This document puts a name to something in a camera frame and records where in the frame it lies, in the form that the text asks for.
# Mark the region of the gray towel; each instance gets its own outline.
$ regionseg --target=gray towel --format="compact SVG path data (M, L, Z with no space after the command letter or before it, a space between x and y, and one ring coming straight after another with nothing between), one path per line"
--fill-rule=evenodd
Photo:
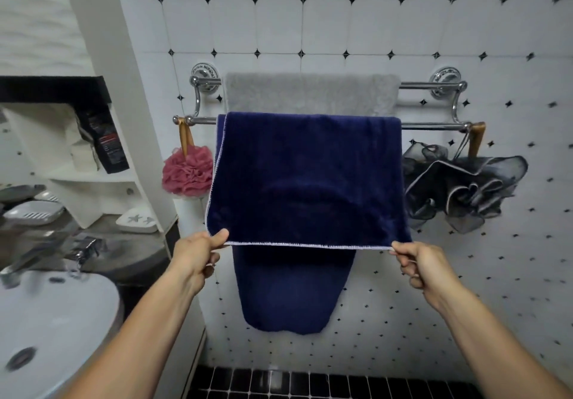
M400 78L392 74L227 73L229 112L382 116L393 112Z

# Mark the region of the sink drain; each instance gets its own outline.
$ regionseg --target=sink drain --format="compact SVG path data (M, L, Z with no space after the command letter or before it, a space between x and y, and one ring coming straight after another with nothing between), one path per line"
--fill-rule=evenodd
M12 355L12 358L6 364L6 370L8 372L14 372L15 370L21 369L27 365L36 354L36 348L30 346L29 348L24 348L19 352Z

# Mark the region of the forearm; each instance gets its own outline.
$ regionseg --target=forearm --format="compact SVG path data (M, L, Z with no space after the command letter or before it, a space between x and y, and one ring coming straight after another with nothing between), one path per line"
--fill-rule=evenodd
M448 298L441 315L488 399L573 398L466 288Z
M153 397L194 296L188 281L169 271L162 275L65 399Z

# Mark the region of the hand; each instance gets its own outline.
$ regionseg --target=hand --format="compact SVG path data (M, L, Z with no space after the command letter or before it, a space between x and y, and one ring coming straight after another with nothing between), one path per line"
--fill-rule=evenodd
M224 248L229 231L222 229L214 236L206 231L179 239L173 250L173 259L167 271L176 273L185 283L190 283L191 292L197 294L205 285L205 279L213 275L214 265L220 259L213 250Z
M422 289L426 301L441 315L448 298L463 285L439 246L422 242L392 242L390 254L396 256L401 270L410 276L410 285Z

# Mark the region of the white sink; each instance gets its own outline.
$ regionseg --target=white sink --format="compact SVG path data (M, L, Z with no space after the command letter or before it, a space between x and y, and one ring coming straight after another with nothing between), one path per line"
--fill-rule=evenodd
M97 274L27 271L0 288L0 397L55 398L123 321L115 285Z

